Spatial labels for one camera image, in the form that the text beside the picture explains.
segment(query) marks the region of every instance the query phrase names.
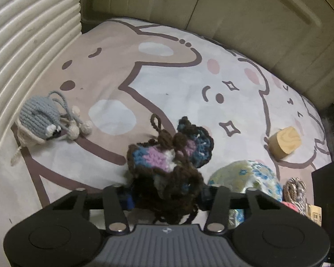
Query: paper tag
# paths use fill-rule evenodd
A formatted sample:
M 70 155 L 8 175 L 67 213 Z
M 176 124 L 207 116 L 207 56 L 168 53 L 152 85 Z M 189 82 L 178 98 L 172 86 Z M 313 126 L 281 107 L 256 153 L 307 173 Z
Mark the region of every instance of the paper tag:
M 322 208 L 307 204 L 307 217 L 319 226 L 322 225 Z

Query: silver bolt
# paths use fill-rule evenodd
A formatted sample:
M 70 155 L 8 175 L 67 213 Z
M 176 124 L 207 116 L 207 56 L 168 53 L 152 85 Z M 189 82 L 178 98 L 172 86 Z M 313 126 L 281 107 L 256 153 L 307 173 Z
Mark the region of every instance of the silver bolt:
M 225 229 L 223 224 L 220 223 L 211 223 L 207 226 L 207 229 L 214 233 L 219 233 Z
M 120 222 L 111 223 L 109 225 L 109 229 L 111 231 L 115 231 L 115 232 L 122 232 L 126 229 L 126 225 L 124 223 L 120 223 Z

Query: white corrugated panel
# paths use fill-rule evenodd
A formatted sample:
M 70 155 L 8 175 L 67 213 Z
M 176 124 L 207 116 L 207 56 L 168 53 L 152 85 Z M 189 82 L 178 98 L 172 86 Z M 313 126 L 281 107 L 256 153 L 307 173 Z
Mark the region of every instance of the white corrugated panel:
M 0 141 L 29 89 L 79 37 L 79 0 L 0 0 Z

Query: gray knitted toy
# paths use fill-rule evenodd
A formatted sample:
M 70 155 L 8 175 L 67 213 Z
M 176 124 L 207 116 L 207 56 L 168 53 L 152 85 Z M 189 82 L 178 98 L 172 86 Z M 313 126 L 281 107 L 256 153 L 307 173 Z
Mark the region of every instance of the gray knitted toy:
M 50 96 L 54 93 L 58 94 L 62 101 L 56 98 L 52 99 Z M 60 113 L 55 102 L 61 105 L 66 113 Z M 83 122 L 79 118 L 79 112 L 79 108 L 76 106 L 73 106 L 72 110 L 68 108 L 64 95 L 59 91 L 51 91 L 46 97 L 33 96 L 27 100 L 16 120 L 20 147 L 12 157 L 11 165 L 16 163 L 21 148 L 43 144 L 51 138 L 58 137 L 62 129 L 67 132 L 67 137 L 70 140 L 77 139 L 80 132 L 86 135 L 90 134 L 93 123 L 91 121 Z

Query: brown yarn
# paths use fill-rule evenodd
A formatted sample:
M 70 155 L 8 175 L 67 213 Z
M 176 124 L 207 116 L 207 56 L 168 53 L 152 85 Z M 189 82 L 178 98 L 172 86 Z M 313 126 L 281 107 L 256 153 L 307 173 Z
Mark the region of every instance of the brown yarn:
M 182 118 L 186 124 L 186 131 L 196 134 L 197 127 L 191 125 L 187 117 Z M 178 224 L 184 215 L 189 215 L 185 222 L 190 224 L 198 212 L 196 198 L 202 190 L 203 177 L 189 161 L 185 152 L 187 136 L 177 132 L 171 136 L 165 129 L 161 129 L 160 118 L 153 114 L 151 125 L 159 133 L 157 140 L 151 139 L 147 143 L 132 144 L 127 152 L 127 165 L 134 176 L 133 193 L 137 208 L 146 208 L 154 212 L 156 219 L 166 221 L 168 224 Z M 170 173 L 160 168 L 148 168 L 135 166 L 132 157 L 138 146 L 149 147 L 159 145 L 161 151 L 175 150 L 175 163 L 177 166 Z M 166 187 L 163 190 L 163 199 L 159 197 L 154 186 L 153 176 L 160 175 L 166 180 Z M 183 186 L 188 185 L 188 192 L 183 192 Z

